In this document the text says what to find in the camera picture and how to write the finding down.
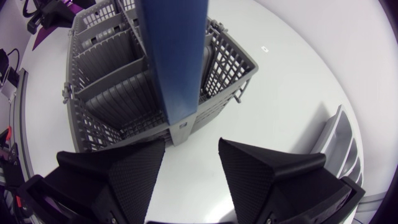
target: white tabletop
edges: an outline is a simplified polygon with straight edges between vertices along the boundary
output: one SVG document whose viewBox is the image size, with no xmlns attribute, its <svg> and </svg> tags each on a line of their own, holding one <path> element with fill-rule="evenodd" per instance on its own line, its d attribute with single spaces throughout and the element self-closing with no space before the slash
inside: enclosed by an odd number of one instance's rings
<svg viewBox="0 0 398 224">
<path fill-rule="evenodd" d="M 208 15 L 224 24 L 259 70 L 241 104 L 231 101 L 188 141 L 166 149 L 146 220 L 220 221 L 233 209 L 218 156 L 220 137 L 306 154 L 340 104 L 346 109 L 363 164 L 362 140 L 353 109 L 329 68 L 301 36 L 254 1 L 212 0 Z M 61 95 L 67 34 L 68 29 L 56 29 L 34 51 L 32 36 L 21 65 L 29 73 L 27 142 L 33 170 L 40 175 L 58 166 L 58 151 L 75 151 Z"/>
</svg>

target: purple object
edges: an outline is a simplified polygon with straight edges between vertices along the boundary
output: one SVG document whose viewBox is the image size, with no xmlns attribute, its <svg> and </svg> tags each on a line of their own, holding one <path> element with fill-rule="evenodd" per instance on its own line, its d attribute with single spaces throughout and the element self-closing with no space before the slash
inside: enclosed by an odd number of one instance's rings
<svg viewBox="0 0 398 224">
<path fill-rule="evenodd" d="M 81 8 L 80 6 L 78 6 L 76 4 L 70 4 L 68 7 L 75 14 L 83 10 L 83 8 Z M 44 27 L 42 27 L 39 30 L 39 33 L 37 34 L 37 37 L 36 37 L 36 40 L 35 40 L 35 44 L 33 45 L 33 49 L 32 50 L 34 50 L 37 46 L 39 46 L 39 44 L 41 42 L 43 42 L 43 40 L 46 37 L 48 37 L 56 28 L 57 28 L 57 26 L 52 26 L 52 27 L 50 27 L 48 29 L 44 29 Z"/>
</svg>

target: basket handle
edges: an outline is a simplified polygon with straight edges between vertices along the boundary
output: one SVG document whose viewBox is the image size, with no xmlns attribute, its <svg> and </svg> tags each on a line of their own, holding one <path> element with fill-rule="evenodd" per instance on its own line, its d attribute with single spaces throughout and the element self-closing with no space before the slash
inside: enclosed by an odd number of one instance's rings
<svg viewBox="0 0 398 224">
<path fill-rule="evenodd" d="M 246 88 L 248 87 L 249 82 L 250 82 L 250 79 L 248 79 L 246 82 L 243 83 L 243 85 L 242 85 L 243 88 L 242 88 L 242 87 L 239 87 L 239 89 L 236 90 L 236 92 L 235 92 L 235 94 L 234 94 L 234 98 L 235 98 L 236 102 L 238 102 L 238 103 L 241 103 L 241 102 L 242 102 L 242 101 L 241 101 L 241 97 L 242 97 L 244 91 L 246 90 Z"/>
</svg>

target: blue object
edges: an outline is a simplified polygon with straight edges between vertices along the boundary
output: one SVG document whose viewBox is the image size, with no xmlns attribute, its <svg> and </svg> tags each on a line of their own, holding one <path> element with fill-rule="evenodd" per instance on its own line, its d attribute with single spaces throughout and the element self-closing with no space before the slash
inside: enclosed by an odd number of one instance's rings
<svg viewBox="0 0 398 224">
<path fill-rule="evenodd" d="M 137 0 L 141 36 L 169 125 L 195 113 L 208 1 Z"/>
</svg>

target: gray plastic basket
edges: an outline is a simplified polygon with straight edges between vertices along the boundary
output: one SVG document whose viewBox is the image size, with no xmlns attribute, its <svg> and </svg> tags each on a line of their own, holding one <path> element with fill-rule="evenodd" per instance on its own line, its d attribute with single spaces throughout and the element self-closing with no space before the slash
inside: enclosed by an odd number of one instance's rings
<svg viewBox="0 0 398 224">
<path fill-rule="evenodd" d="M 76 15 L 70 32 L 67 104 L 75 149 L 110 149 L 164 138 L 180 144 L 245 91 L 257 65 L 208 20 L 198 111 L 180 123 L 165 121 L 139 37 L 132 0 L 105 0 Z"/>
</svg>

